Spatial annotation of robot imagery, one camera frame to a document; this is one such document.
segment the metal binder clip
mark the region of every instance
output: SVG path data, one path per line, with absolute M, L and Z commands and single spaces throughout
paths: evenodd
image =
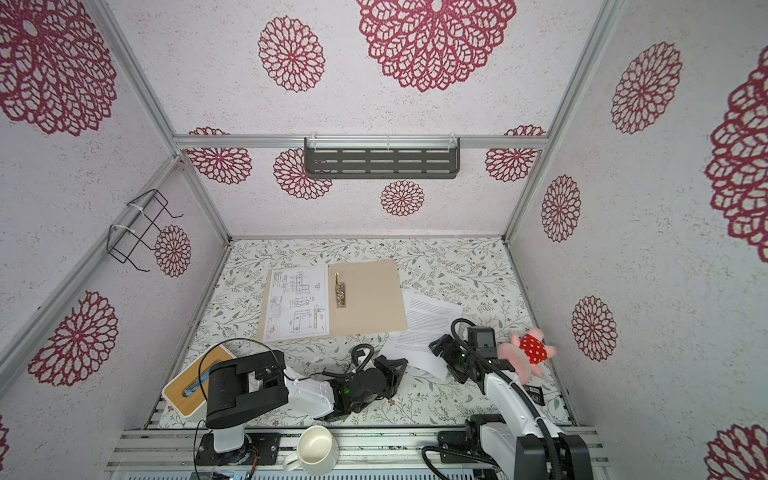
M 346 307 L 346 289 L 344 282 L 339 283 L 339 272 L 336 272 L 336 308 Z

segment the black wire rack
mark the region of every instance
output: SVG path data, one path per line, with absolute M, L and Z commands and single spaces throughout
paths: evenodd
M 151 198 L 147 201 L 147 204 L 145 207 L 141 207 L 136 204 L 139 200 L 142 198 L 145 198 L 147 195 L 151 195 Z M 147 212 L 145 211 L 152 203 L 152 200 L 156 201 L 160 206 L 160 210 L 154 215 L 154 217 L 149 217 L 147 215 Z M 154 247 L 150 247 L 147 242 L 144 241 L 144 236 L 147 234 L 147 232 L 152 228 L 155 227 L 158 232 L 161 232 L 162 229 L 157 226 L 155 223 L 158 217 L 163 213 L 166 212 L 171 218 L 180 218 L 183 217 L 184 214 L 181 215 L 173 215 L 170 210 L 168 210 L 168 200 L 165 198 L 165 196 L 160 193 L 160 191 L 156 188 L 153 188 L 152 190 L 148 190 L 138 197 L 134 198 L 130 202 L 128 202 L 126 205 L 129 207 L 134 207 L 141 212 L 141 215 L 136 216 L 133 221 L 131 221 L 128 225 L 110 225 L 109 226 L 109 232 L 107 233 L 107 253 L 112 256 L 115 260 L 117 260 L 120 263 L 126 263 L 129 262 L 131 265 L 134 266 L 136 270 L 139 270 L 140 272 L 148 272 L 149 270 L 145 270 L 143 268 L 139 268 L 136 263 L 134 263 L 133 260 L 131 260 L 131 254 L 136 250 L 136 247 L 139 246 L 139 243 L 144 245 L 149 250 L 156 250 Z M 144 217 L 147 220 L 149 220 L 149 225 L 147 225 L 147 228 L 144 229 L 144 231 L 141 233 L 141 235 L 136 234 L 136 230 L 134 230 L 133 224 L 136 223 L 136 220 L 139 218 Z M 118 243 L 120 243 L 120 238 L 118 238 L 117 241 L 114 242 L 114 245 L 112 245 L 112 233 L 118 229 L 123 229 L 126 232 L 130 233 L 136 238 L 136 243 L 131 247 L 131 250 L 128 251 L 128 253 L 123 253 L 123 251 L 118 249 Z

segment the wall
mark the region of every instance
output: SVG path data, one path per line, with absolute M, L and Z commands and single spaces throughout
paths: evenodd
M 553 121 L 602 2 L 401 3 L 111 7 L 177 133 L 530 135 Z M 388 189 L 309 180 L 299 155 L 190 156 L 233 235 L 278 237 L 500 234 L 535 158 L 464 150 L 455 180 Z M 402 208 L 382 206 L 385 189 Z
M 149 272 L 110 258 L 87 282 L 74 313 L 0 399 L 0 428 L 8 430 L 9 446 L 0 464 L 7 478 L 96 478 L 122 431 L 147 421 L 221 252 L 178 171 L 160 191 L 169 211 L 184 216 L 162 213 L 158 226 L 184 233 L 157 240 L 152 227 L 147 242 L 157 240 L 177 257 L 163 254 L 158 261 L 140 246 L 131 259 Z M 151 213 L 156 209 L 153 202 Z M 138 222 L 137 231 L 146 225 Z M 120 248 L 133 243 L 126 236 Z
M 0 86 L 0 349 L 167 158 L 84 10 L 51 5 L 0 17 L 15 59 Z M 81 70 L 58 57 L 56 21 L 83 22 L 67 52 Z
M 620 478 L 768 475 L 766 20 L 631 2 L 512 239 Z

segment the mug handle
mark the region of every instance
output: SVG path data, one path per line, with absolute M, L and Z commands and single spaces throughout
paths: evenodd
M 296 452 L 291 453 L 283 460 L 284 472 L 290 472 L 291 470 L 296 470 L 300 466 L 301 466 L 301 462 L 299 462 L 299 454 Z

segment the beige folder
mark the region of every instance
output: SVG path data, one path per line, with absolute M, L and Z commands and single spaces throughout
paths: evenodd
M 336 273 L 346 287 L 346 307 L 336 307 Z M 261 316 L 253 339 L 264 340 L 264 321 L 270 298 L 272 271 L 266 276 Z M 406 329 L 406 308 L 402 302 L 397 262 L 335 263 L 328 266 L 328 310 L 330 335 L 370 335 Z

